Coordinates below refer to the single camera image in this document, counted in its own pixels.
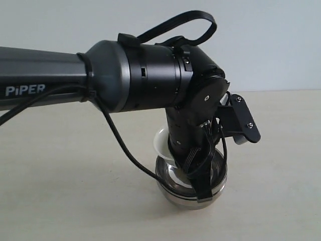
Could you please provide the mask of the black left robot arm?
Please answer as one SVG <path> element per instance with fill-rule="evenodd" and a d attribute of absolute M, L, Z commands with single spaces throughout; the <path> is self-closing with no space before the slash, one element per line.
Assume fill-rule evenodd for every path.
<path fill-rule="evenodd" d="M 199 47 L 100 41 L 86 53 L 1 48 L 4 124 L 33 105 L 91 102 L 103 113 L 131 162 L 176 199 L 209 202 L 226 180 L 225 134 L 217 112 L 228 92 L 225 73 Z M 183 190 L 158 156 L 144 167 L 120 136 L 112 113 L 163 108 L 166 144 L 189 184 Z"/>

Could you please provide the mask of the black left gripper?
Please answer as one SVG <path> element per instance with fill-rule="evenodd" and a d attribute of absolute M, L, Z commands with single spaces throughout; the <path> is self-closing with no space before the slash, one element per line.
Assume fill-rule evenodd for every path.
<path fill-rule="evenodd" d="M 171 191 L 184 199 L 193 199 L 198 203 L 211 201 L 213 189 L 218 183 L 218 150 L 215 143 L 203 142 L 201 147 L 183 147 L 168 141 L 170 154 L 181 177 L 188 187 L 175 184 Z"/>

